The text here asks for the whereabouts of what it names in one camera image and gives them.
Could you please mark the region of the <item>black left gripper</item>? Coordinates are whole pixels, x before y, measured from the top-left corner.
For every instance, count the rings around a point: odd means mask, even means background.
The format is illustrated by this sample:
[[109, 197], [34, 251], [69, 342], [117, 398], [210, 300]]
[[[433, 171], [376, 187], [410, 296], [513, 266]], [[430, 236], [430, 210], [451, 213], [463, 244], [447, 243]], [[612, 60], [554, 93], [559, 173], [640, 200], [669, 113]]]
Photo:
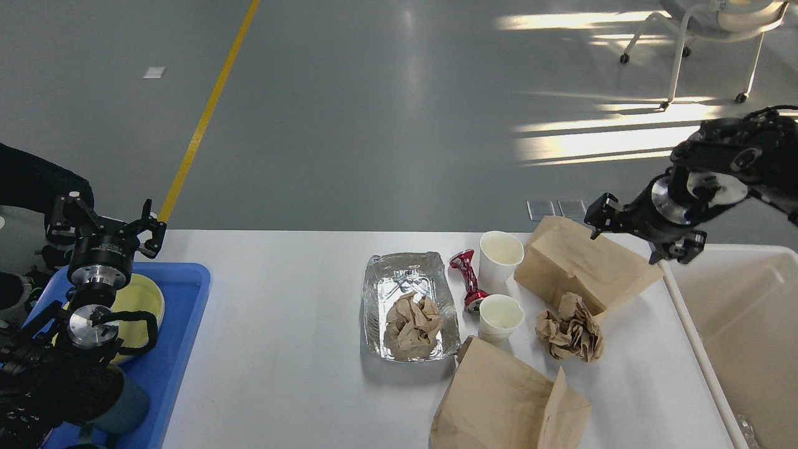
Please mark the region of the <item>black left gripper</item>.
[[132, 278], [135, 253], [156, 259], [163, 247], [167, 223], [153, 215], [151, 208], [152, 199], [146, 199], [142, 215], [122, 227], [122, 236], [100, 235], [102, 219], [82, 194], [59, 194], [54, 197], [45, 239], [63, 250], [74, 245], [67, 271], [72, 285], [126, 286]]

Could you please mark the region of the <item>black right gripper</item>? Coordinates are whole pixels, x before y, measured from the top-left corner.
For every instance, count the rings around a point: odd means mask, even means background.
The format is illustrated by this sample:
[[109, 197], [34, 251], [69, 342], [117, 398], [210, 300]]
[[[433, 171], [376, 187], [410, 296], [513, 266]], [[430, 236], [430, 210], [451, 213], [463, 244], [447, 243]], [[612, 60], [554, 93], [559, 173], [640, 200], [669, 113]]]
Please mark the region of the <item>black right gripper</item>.
[[652, 242], [648, 264], [673, 261], [689, 264], [706, 246], [707, 233], [695, 229], [702, 201], [689, 189], [689, 175], [661, 175], [624, 208], [617, 197], [604, 193], [586, 211], [590, 239], [602, 233], [630, 233]]

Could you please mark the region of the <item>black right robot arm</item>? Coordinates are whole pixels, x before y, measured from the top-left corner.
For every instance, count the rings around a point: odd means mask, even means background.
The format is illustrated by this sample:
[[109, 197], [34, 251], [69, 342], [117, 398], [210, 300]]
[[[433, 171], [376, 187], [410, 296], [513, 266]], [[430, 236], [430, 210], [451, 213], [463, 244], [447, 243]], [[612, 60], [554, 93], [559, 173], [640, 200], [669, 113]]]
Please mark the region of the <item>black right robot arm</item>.
[[650, 264], [689, 264], [706, 246], [700, 225], [755, 199], [796, 223], [796, 120], [793, 105], [767, 106], [741, 118], [704, 120], [670, 153], [670, 167], [626, 205], [604, 193], [588, 208], [591, 239], [623, 233], [651, 244]]

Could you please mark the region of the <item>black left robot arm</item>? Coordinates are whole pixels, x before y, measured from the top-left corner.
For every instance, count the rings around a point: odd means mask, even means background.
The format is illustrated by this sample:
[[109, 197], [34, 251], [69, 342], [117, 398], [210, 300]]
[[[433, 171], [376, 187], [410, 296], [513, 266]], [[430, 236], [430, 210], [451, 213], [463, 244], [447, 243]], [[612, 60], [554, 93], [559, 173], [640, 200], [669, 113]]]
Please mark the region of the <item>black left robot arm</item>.
[[95, 448], [92, 432], [133, 431], [150, 400], [112, 365], [118, 355], [141, 356], [158, 341], [149, 311], [112, 310], [132, 280], [134, 255], [155, 258], [167, 224], [143, 203], [131, 222], [97, 215], [78, 191], [54, 200], [49, 241], [69, 247], [68, 304], [52, 301], [2, 348], [2, 447], [40, 448], [63, 423], [80, 428], [77, 447]]

